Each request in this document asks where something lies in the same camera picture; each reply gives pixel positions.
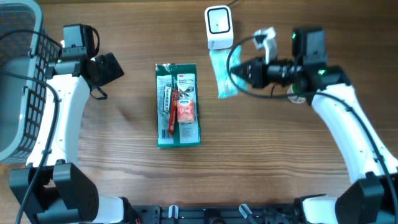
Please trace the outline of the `teal wet wipes pack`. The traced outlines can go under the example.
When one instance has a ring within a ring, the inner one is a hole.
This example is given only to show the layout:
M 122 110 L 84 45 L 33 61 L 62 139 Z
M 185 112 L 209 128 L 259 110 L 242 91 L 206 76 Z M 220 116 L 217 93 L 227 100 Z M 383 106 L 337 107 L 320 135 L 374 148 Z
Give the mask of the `teal wet wipes pack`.
M 229 98 L 238 94 L 239 90 L 232 84 L 231 79 L 227 73 L 226 61 L 231 49 L 224 50 L 211 50 L 209 52 L 209 56 L 211 59 L 211 63 L 213 66 L 213 70 L 215 72 L 217 87 L 218 87 L 218 98 Z M 241 47 L 237 47 L 233 52 L 229 66 L 230 68 L 237 66 L 241 63 Z M 248 86 L 246 82 L 237 77 L 232 73 L 231 75 L 235 84 L 237 84 L 240 88 L 247 90 Z

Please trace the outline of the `green lidded small jar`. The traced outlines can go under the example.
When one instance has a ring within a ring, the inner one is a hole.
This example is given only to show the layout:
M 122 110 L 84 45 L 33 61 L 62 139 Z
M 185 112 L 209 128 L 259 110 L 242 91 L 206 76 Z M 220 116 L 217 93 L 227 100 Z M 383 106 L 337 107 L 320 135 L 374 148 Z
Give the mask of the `green lidded small jar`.
M 292 103 L 295 103 L 295 104 L 302 104 L 302 103 L 305 103 L 306 102 L 306 98 L 305 97 L 302 97 L 302 96 L 299 96 L 297 93 L 298 93 L 299 91 L 296 89 L 296 87 L 295 87 L 295 85 L 294 84 L 291 84 L 290 86 L 289 86 L 289 89 L 287 90 L 287 94 L 289 95 L 288 96 L 288 99 L 292 102 Z

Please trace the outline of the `green glove package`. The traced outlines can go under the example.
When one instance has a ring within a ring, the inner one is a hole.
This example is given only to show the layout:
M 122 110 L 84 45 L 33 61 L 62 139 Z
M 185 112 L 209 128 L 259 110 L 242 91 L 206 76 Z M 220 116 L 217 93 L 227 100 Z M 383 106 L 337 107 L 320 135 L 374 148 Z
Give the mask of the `green glove package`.
M 157 147 L 190 147 L 201 144 L 198 117 L 197 70 L 191 64 L 157 64 L 155 66 L 157 95 Z M 192 99 L 195 108 L 195 121 L 180 124 L 176 117 L 175 132 L 168 131 L 170 114 L 162 114 L 164 87 L 171 85 L 178 89 L 178 100 Z

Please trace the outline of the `green white candy bar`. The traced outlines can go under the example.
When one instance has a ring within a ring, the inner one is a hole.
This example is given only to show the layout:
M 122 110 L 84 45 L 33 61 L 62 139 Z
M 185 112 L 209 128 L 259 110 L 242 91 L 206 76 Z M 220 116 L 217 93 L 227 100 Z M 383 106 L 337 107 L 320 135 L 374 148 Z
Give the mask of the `green white candy bar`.
M 166 85 L 164 87 L 164 100 L 162 106 L 162 114 L 169 114 L 171 109 L 173 87 L 171 85 Z

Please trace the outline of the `orange tissue pack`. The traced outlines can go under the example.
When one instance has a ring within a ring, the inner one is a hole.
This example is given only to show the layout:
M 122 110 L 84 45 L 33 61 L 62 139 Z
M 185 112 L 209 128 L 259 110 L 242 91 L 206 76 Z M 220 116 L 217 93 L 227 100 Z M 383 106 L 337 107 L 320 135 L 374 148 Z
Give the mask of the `orange tissue pack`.
M 177 119 L 180 124 L 189 124 L 195 121 L 195 108 L 192 99 L 178 100 Z

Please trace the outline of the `red Nescafe coffee stick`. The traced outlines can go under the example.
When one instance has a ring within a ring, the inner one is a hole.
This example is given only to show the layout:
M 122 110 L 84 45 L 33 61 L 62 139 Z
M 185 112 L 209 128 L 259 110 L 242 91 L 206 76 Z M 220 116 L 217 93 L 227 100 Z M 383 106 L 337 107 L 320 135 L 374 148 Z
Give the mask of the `red Nescafe coffee stick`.
M 168 131 L 173 136 L 175 132 L 175 123 L 177 117 L 177 101 L 178 101 L 178 89 L 174 88 L 172 92 L 172 101 L 170 108 L 170 118 L 169 118 L 169 126 Z

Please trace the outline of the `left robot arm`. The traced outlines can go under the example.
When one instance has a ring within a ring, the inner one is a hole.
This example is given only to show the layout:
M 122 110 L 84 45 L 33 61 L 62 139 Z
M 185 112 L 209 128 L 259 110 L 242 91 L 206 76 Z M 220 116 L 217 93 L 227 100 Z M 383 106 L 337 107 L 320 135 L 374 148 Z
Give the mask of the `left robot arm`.
M 121 77 L 111 53 L 100 55 L 98 31 L 63 28 L 65 43 L 44 72 L 47 88 L 40 131 L 26 167 L 13 170 L 9 186 L 20 204 L 17 217 L 31 223 L 140 223 L 125 197 L 106 197 L 78 166 L 83 110 L 93 90 Z

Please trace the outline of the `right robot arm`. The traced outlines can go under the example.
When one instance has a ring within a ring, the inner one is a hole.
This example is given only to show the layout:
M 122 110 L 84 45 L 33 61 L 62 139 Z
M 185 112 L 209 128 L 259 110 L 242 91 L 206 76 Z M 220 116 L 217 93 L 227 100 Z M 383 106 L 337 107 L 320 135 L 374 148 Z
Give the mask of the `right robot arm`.
M 396 223 L 397 159 L 388 151 L 363 112 L 344 70 L 328 65 L 325 32 L 320 27 L 292 32 L 292 59 L 277 57 L 273 28 L 251 40 L 264 56 L 227 66 L 253 88 L 270 83 L 291 86 L 290 97 L 303 98 L 321 117 L 345 160 L 351 185 L 339 197 L 298 198 L 300 223 Z

